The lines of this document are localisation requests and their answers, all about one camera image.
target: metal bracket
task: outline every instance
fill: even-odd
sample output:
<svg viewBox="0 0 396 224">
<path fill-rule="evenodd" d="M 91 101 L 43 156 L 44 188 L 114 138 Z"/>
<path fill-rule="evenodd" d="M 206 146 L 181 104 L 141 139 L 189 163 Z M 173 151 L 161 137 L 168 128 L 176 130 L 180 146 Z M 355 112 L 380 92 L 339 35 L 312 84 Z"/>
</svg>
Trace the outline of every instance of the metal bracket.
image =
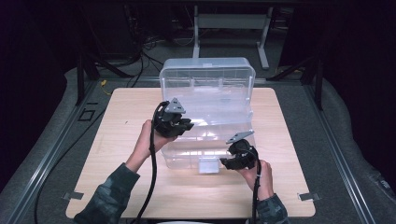
<svg viewBox="0 0 396 224">
<path fill-rule="evenodd" d="M 230 138 L 226 144 L 234 143 L 237 142 L 241 139 L 244 139 L 248 137 L 249 135 L 254 134 L 253 130 L 249 130 L 248 132 L 243 132 L 243 133 L 236 133 L 232 138 Z"/>
<path fill-rule="evenodd" d="M 62 198 L 65 199 L 65 200 L 67 200 L 67 201 L 70 201 L 70 199 L 81 200 L 81 199 L 82 199 L 82 196 L 84 196 L 83 193 L 78 193 L 78 192 L 74 192 L 74 191 L 73 191 L 73 192 L 71 192 L 71 193 L 66 192 Z"/>
<path fill-rule="evenodd" d="M 169 105 L 165 108 L 165 112 L 173 114 L 185 114 L 186 110 L 177 98 L 173 98 L 173 100 L 169 102 Z"/>
<path fill-rule="evenodd" d="M 311 192 L 304 194 L 298 193 L 297 196 L 301 201 L 316 201 L 321 199 L 318 193 Z"/>
</svg>

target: person's right hand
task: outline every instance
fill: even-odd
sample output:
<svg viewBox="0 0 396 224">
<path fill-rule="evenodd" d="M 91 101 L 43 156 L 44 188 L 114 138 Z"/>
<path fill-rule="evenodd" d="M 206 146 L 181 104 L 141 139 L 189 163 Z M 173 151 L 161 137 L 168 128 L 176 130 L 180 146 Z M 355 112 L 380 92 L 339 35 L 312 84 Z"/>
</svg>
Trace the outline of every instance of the person's right hand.
<svg viewBox="0 0 396 224">
<path fill-rule="evenodd" d="M 260 163 L 262 164 L 262 177 L 260 178 L 260 187 L 257 196 L 259 201 L 262 201 L 274 195 L 274 188 L 273 188 L 271 164 L 269 162 L 262 160 L 260 160 Z M 256 165 L 250 170 L 242 169 L 242 170 L 237 170 L 236 172 L 238 172 L 242 177 L 245 178 L 248 186 L 250 187 L 251 190 L 253 190 L 254 182 L 257 177 L 257 162 Z"/>
</svg>

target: camouflage sleeve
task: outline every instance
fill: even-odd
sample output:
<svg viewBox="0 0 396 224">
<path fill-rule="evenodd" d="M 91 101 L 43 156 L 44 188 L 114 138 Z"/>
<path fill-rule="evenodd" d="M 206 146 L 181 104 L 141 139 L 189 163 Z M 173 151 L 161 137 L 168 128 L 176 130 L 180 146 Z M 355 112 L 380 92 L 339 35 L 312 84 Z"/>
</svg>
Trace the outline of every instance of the camouflage sleeve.
<svg viewBox="0 0 396 224">
<path fill-rule="evenodd" d="M 99 185 L 84 210 L 74 217 L 74 222 L 119 223 L 139 177 L 125 163 L 120 165 L 104 184 Z"/>
<path fill-rule="evenodd" d="M 290 223 L 288 211 L 276 194 L 266 200 L 258 201 L 257 212 L 261 224 L 287 224 Z"/>
</svg>

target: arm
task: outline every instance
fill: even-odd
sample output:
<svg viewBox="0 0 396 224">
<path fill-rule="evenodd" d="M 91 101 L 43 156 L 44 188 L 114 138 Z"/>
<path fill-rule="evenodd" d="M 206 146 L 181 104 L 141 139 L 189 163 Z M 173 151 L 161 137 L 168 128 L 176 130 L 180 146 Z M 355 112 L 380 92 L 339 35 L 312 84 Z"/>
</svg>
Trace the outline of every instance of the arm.
<svg viewBox="0 0 396 224">
<path fill-rule="evenodd" d="M 148 119 L 142 126 L 134 151 L 128 160 L 96 189 L 84 210 L 74 217 L 75 223 L 119 223 L 120 216 L 129 202 L 131 190 L 139 179 L 137 171 L 150 155 L 150 132 L 151 120 Z M 164 138 L 155 133 L 156 152 L 175 139 Z"/>
<path fill-rule="evenodd" d="M 266 161 L 260 161 L 260 163 L 262 164 L 262 177 L 260 178 L 257 203 L 260 223 L 290 223 L 288 211 L 274 193 L 271 164 Z M 242 169 L 237 172 L 245 178 L 248 186 L 254 189 L 257 165 L 250 170 Z"/>
</svg>

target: person's left hand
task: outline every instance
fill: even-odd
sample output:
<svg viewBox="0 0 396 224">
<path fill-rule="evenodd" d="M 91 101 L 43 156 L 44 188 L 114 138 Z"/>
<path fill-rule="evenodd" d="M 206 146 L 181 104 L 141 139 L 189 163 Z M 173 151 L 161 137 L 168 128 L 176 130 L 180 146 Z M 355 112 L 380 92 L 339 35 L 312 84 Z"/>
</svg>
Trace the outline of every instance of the person's left hand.
<svg viewBox="0 0 396 224">
<path fill-rule="evenodd" d="M 150 144 L 150 134 L 151 134 L 151 119 L 146 120 L 143 123 L 142 131 L 140 132 L 139 138 L 137 139 L 136 146 L 134 150 L 142 150 L 142 153 L 146 154 L 146 158 L 150 156 L 149 144 Z M 155 152 L 158 152 L 167 143 L 175 141 L 177 137 L 165 138 L 161 136 L 157 131 L 154 130 L 154 146 Z"/>
<path fill-rule="evenodd" d="M 143 162 L 150 156 L 149 144 L 151 134 L 151 119 L 146 120 L 142 125 L 142 131 L 137 138 L 136 145 L 134 146 L 134 152 L 126 162 L 126 166 L 134 171 L 140 168 Z M 155 152 L 158 152 L 167 143 L 175 141 L 177 137 L 165 138 L 154 130 L 154 146 Z"/>
</svg>

